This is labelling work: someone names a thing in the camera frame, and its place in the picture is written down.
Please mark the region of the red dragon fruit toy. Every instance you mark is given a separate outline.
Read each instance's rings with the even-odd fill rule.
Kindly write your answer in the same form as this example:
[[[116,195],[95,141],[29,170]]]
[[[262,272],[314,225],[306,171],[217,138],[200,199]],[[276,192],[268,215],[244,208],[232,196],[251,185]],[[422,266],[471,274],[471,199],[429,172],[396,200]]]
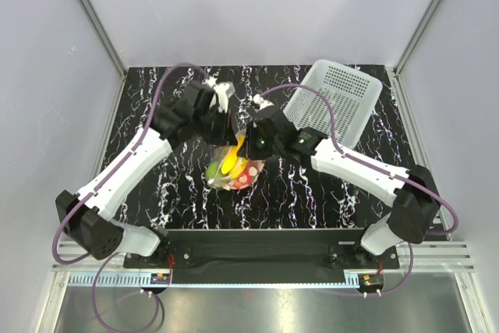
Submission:
[[[236,190],[249,187],[257,180],[262,169],[260,161],[248,161],[245,168],[232,180],[232,187]]]

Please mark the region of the yellow banana bunch toy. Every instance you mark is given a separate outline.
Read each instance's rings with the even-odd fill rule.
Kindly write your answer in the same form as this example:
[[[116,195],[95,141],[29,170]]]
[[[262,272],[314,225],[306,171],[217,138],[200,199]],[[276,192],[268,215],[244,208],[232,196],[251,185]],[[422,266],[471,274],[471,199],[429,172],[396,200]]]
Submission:
[[[231,179],[234,179],[245,168],[248,160],[238,156],[238,151],[242,147],[245,138],[245,135],[238,136],[237,145],[230,147],[229,151],[224,156],[221,162],[222,175],[229,176]]]

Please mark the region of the green apple toy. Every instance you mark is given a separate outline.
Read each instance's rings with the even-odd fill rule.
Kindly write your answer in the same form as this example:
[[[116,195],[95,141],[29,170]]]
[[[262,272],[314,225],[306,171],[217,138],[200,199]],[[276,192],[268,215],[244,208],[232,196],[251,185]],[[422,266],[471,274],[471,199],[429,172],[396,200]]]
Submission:
[[[206,170],[206,178],[213,179],[217,175],[218,169],[219,169],[219,163],[217,161],[211,162]]]

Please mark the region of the clear dotted zip top bag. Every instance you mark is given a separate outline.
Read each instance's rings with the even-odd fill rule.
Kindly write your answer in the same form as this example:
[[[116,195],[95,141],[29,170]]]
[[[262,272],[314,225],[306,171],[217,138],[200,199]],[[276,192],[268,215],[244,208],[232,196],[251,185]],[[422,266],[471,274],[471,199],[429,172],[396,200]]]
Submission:
[[[220,146],[208,164],[205,172],[207,184],[216,190],[244,190],[253,185],[265,166],[265,160],[248,159],[238,156],[246,138],[246,131],[236,134],[236,146]]]

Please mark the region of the white plastic basket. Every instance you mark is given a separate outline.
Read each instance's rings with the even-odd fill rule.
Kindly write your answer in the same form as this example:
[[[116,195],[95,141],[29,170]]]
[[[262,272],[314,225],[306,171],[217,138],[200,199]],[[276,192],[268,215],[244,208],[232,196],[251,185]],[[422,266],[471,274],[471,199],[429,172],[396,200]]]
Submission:
[[[327,99],[334,113],[337,142],[353,149],[373,113],[383,88],[382,82],[357,69],[321,59],[312,65],[301,84]],[[297,128],[311,127],[322,133],[331,133],[326,104],[308,90],[295,90],[284,114]]]

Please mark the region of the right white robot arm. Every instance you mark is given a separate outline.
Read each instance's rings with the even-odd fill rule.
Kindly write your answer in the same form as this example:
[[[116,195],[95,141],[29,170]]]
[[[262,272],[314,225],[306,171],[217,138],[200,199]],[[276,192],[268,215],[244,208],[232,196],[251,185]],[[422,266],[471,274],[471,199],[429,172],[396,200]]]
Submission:
[[[374,266],[388,248],[399,243],[420,244],[441,206],[428,168],[388,165],[334,144],[320,130],[296,127],[273,105],[249,121],[238,154],[252,160],[283,158],[351,183],[388,206],[390,212],[367,226],[353,250],[361,267]]]

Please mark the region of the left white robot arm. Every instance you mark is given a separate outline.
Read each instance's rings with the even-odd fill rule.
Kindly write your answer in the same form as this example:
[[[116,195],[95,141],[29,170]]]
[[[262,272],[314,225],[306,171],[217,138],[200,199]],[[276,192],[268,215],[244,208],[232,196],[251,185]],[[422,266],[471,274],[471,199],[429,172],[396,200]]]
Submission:
[[[200,137],[217,146],[237,140],[228,109],[232,83],[213,77],[192,81],[177,98],[156,104],[132,141],[92,181],[75,193],[62,191],[55,199],[65,233],[96,260],[115,252],[140,255],[151,267],[168,259],[168,248],[154,230],[114,219],[129,193],[146,174],[187,141]]]

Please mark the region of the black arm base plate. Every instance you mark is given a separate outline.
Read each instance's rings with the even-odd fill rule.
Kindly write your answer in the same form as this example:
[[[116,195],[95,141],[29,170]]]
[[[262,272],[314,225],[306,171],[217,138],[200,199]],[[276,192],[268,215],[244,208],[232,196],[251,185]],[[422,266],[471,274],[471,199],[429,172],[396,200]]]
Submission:
[[[400,267],[394,247],[376,257],[360,228],[173,229],[151,258],[126,255],[128,269],[172,271],[174,285],[333,285],[346,271]]]

